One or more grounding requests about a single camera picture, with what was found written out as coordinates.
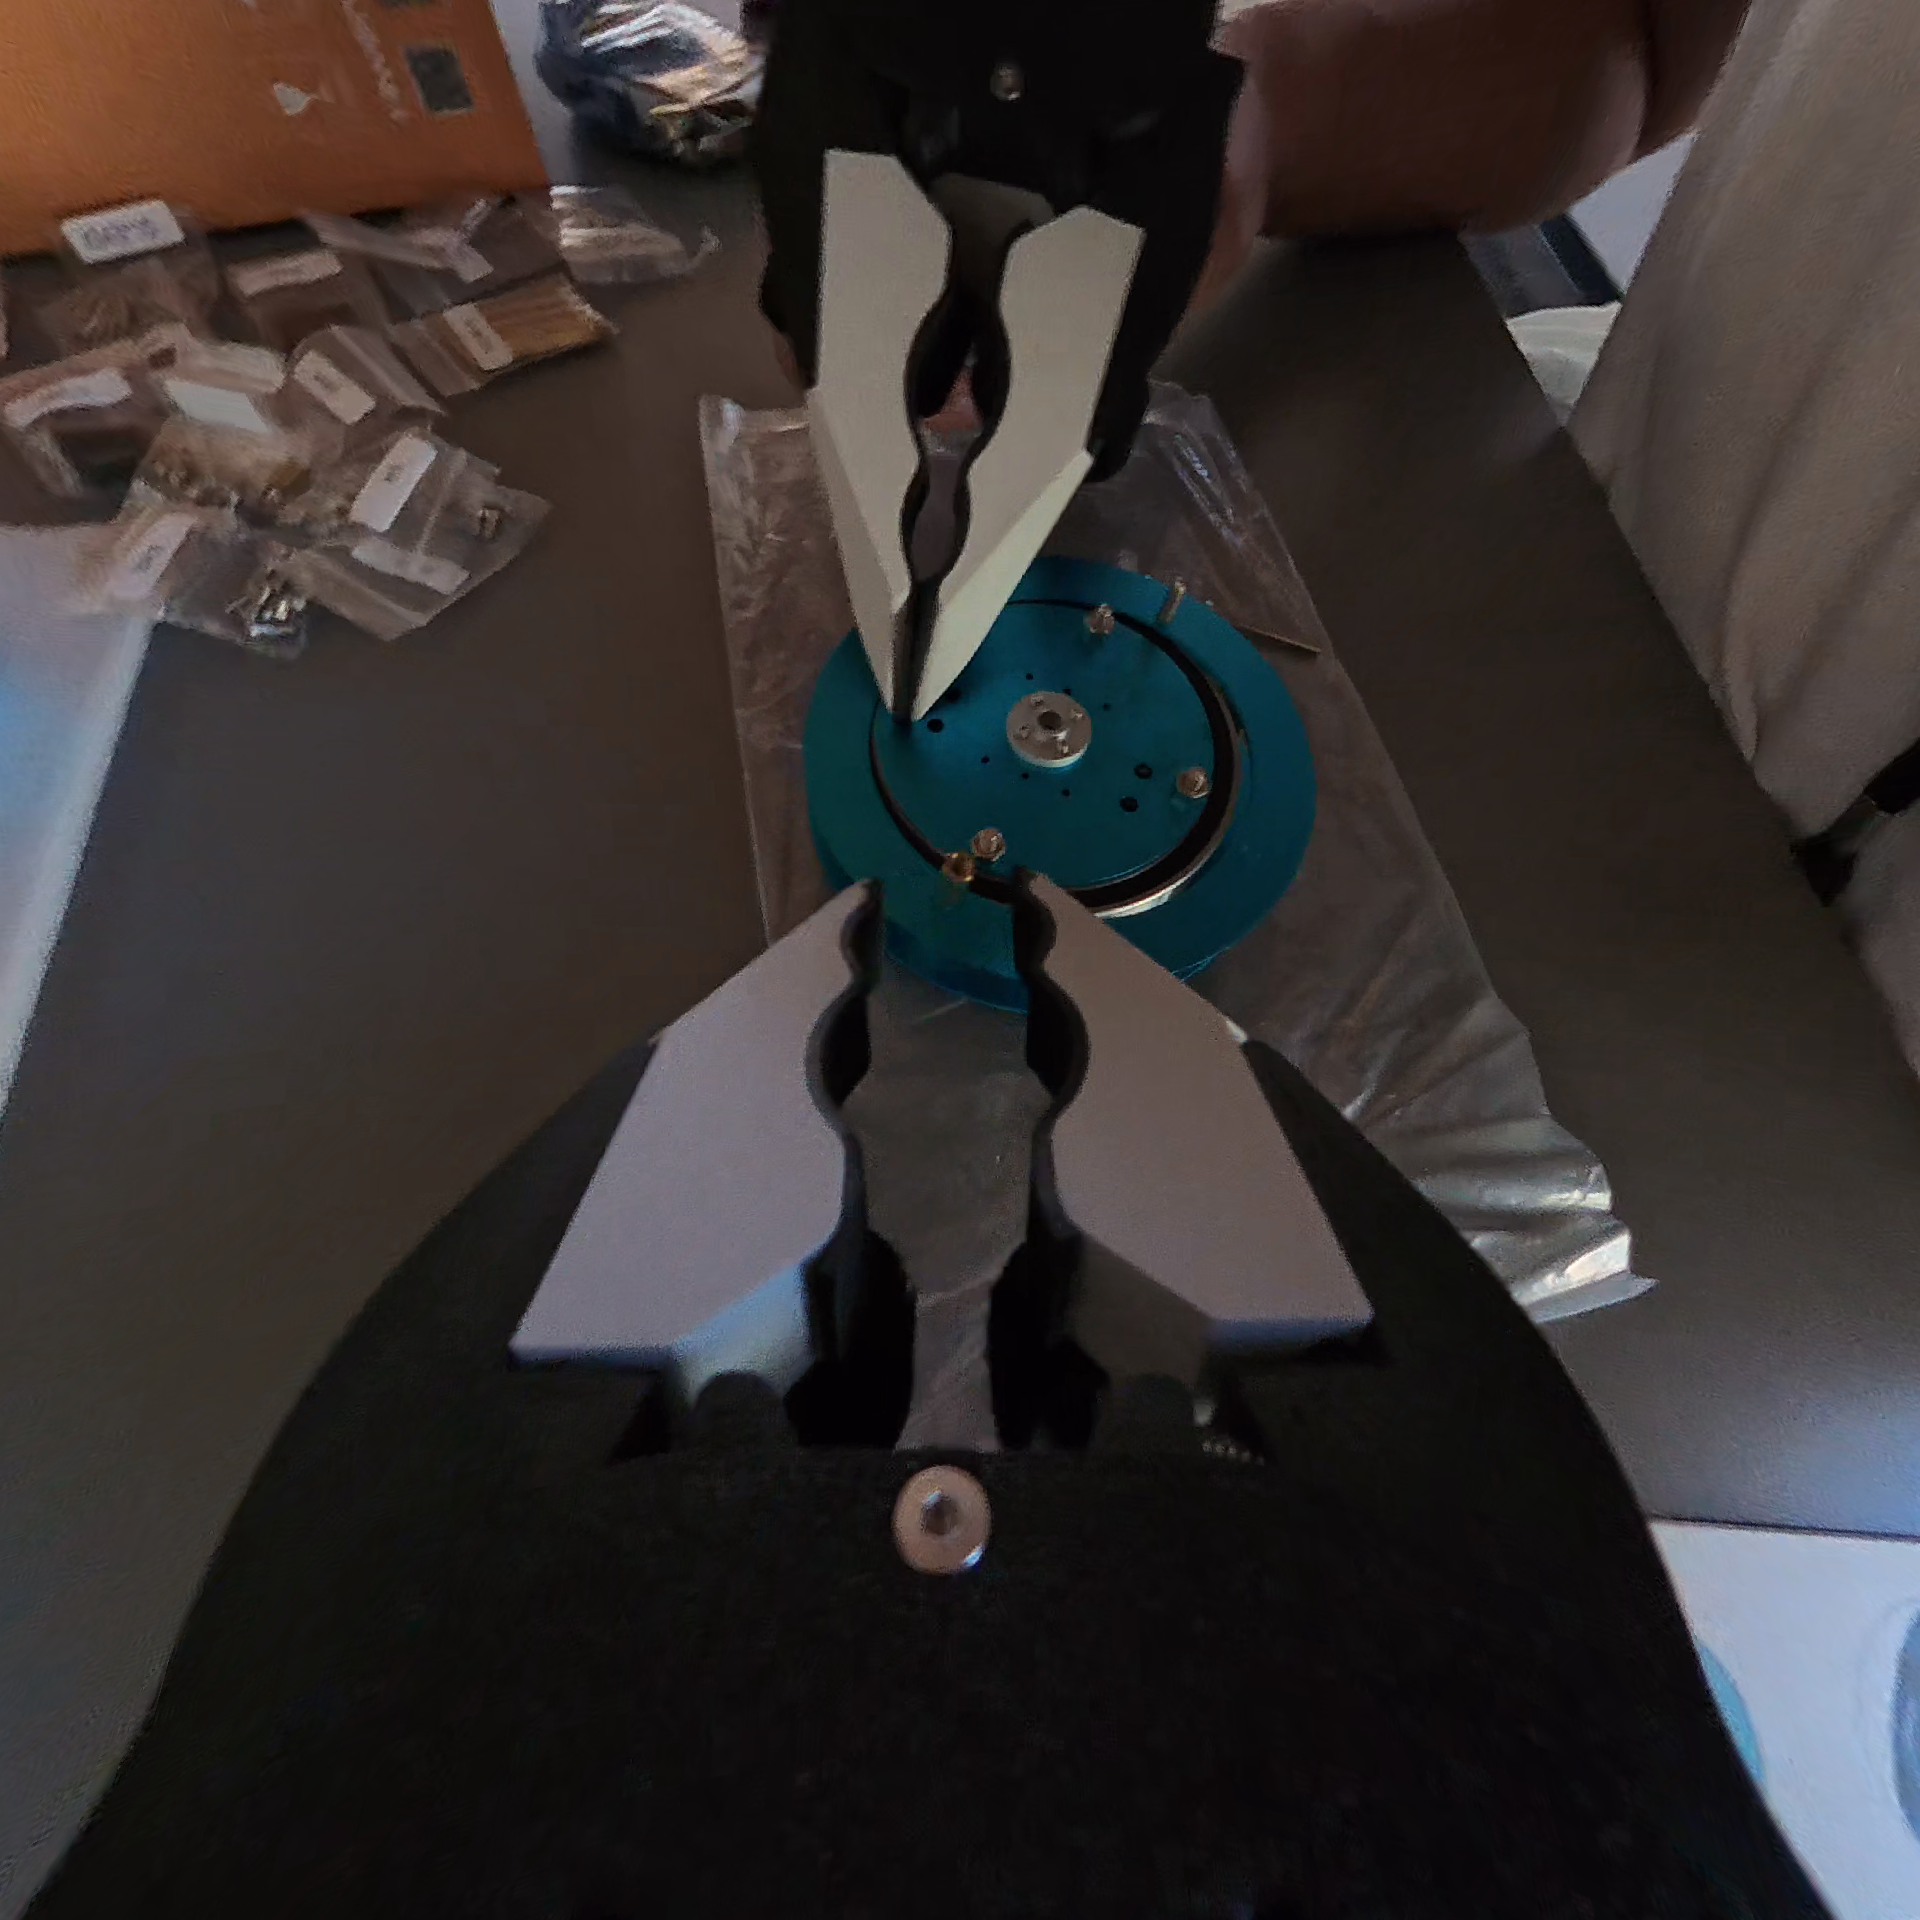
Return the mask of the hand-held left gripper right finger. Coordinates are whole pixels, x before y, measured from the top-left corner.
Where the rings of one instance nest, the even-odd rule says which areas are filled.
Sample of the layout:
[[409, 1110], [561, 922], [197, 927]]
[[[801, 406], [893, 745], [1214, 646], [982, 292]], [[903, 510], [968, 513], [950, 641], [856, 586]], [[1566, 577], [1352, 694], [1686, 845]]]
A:
[[1049, 878], [1015, 879], [1012, 930], [1045, 1106], [992, 1290], [999, 1445], [1081, 1450], [1130, 1381], [1207, 1405], [1241, 1364], [1366, 1330], [1237, 1023]]

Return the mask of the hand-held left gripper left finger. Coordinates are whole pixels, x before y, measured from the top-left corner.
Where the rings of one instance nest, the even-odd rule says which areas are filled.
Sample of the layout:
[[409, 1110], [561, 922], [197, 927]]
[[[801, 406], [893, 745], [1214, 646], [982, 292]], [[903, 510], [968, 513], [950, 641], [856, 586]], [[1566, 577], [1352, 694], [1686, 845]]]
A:
[[644, 1374], [672, 1410], [745, 1377], [801, 1445], [898, 1445], [916, 1291], [870, 1222], [848, 1123], [879, 935], [879, 884], [852, 883], [655, 1033], [516, 1362]]

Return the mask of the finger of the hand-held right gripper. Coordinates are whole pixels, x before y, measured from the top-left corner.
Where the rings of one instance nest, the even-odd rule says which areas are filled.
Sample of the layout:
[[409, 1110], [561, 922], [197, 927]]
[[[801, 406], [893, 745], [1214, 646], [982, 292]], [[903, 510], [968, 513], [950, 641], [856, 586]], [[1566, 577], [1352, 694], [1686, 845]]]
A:
[[817, 365], [808, 438], [848, 606], [895, 717], [936, 702], [930, 631], [958, 553], [958, 466], [928, 457], [914, 402], [930, 322], [950, 307], [953, 233], [898, 158], [822, 158]]
[[1096, 399], [1140, 245], [1135, 227], [1071, 207], [1012, 237], [1001, 259], [992, 318], [1004, 397], [965, 466], [965, 532], [930, 598], [910, 717], [974, 659], [1093, 469]]

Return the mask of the blue turntable bearing assembly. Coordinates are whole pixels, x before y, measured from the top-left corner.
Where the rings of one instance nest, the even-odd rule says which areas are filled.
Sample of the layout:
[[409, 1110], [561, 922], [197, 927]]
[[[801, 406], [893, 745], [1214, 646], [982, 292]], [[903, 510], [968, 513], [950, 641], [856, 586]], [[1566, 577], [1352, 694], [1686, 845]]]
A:
[[1016, 869], [1130, 905], [1223, 834], [1237, 717], [1218, 676], [1117, 603], [1020, 597], [921, 717], [877, 707], [879, 803], [934, 871]]

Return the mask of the person's right forearm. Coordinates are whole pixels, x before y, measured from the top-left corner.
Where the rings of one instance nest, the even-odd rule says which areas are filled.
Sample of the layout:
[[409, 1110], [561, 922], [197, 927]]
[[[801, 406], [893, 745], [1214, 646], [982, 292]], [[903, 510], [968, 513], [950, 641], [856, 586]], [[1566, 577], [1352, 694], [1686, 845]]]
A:
[[1221, 46], [1242, 85], [1215, 241], [1498, 231], [1692, 131], [1746, 3], [1276, 3]]

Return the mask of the grey desk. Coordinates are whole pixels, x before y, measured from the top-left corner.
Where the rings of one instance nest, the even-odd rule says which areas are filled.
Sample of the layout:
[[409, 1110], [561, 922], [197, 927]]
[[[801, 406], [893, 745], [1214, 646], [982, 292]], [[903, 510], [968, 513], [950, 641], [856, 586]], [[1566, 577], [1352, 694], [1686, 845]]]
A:
[[[4, 1916], [142, 1721], [377, 1283], [760, 941], [696, 399], [781, 405], [719, 257], [471, 443], [535, 550], [397, 646], [161, 633], [4, 1123]], [[1472, 259], [1273, 250], [1214, 397], [1654, 1290], [1548, 1330], [1665, 1519], [1916, 1534], [1916, 1084]]]

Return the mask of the clear plastic bag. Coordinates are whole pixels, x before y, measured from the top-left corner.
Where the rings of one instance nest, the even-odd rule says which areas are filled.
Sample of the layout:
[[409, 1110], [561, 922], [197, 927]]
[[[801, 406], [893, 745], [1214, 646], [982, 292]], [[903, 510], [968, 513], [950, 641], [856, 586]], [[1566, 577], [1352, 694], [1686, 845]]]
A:
[[[801, 411], [698, 399], [703, 479], [768, 945], [831, 890], [801, 774], [810, 684], [848, 598]], [[1093, 489], [1057, 550], [1183, 578], [1237, 627], [1297, 633], [1319, 659], [1261, 646], [1302, 709], [1319, 809], [1302, 875], [1194, 990], [1284, 1054], [1436, 1202], [1533, 1322], [1647, 1285], [1600, 1158], [1548, 1108], [1528, 1036], [1485, 974], [1402, 785], [1241, 453], [1207, 397], [1159, 385], [1119, 477]], [[874, 1067], [852, 1116], [872, 1228], [918, 1293], [904, 1450], [996, 1446], [992, 1285], [1023, 1228], [1039, 1082], [1016, 1014], [885, 963]]]

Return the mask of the bubble wrapped black part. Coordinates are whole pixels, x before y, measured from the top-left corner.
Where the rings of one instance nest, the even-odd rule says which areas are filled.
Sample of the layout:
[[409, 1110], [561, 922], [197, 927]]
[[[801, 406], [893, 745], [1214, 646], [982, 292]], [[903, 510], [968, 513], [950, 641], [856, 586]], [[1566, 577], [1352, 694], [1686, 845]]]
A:
[[535, 70], [612, 149], [705, 172], [745, 158], [765, 50], [684, 3], [543, 3]]

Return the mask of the pile of small hardware bags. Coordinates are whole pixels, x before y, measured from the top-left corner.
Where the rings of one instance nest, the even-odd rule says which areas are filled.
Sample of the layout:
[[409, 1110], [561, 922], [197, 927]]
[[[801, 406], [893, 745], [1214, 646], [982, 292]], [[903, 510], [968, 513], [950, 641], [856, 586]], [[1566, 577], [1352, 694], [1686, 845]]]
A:
[[74, 617], [300, 657], [312, 614], [418, 633], [511, 564], [546, 502], [456, 443], [453, 402], [607, 345], [597, 302], [694, 274], [713, 231], [621, 186], [308, 210], [223, 257], [183, 205], [64, 220], [53, 357], [4, 374], [4, 447], [71, 508]]

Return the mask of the orange cardboard box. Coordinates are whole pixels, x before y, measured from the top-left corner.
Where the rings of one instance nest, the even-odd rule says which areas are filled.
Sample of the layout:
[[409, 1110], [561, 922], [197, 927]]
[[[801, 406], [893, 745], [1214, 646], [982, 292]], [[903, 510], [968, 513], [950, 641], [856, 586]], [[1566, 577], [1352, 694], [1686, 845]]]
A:
[[4, 3], [1, 242], [169, 202], [200, 227], [546, 186], [486, 3]]

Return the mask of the assembly guide sheet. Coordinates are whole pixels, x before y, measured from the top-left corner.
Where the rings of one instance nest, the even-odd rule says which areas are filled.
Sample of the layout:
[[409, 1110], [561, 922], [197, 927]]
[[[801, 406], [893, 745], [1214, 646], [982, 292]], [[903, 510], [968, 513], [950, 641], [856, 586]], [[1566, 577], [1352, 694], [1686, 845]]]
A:
[[1766, 1811], [1836, 1916], [1917, 1916], [1917, 1543], [1654, 1519]]

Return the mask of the white foam tray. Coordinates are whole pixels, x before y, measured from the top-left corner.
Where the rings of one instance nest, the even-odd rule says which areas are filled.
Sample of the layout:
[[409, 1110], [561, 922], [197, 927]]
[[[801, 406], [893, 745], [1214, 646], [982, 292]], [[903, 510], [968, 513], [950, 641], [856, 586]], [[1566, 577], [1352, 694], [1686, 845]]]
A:
[[1, 1092], [122, 731], [153, 621], [80, 606], [81, 525], [1, 530]]

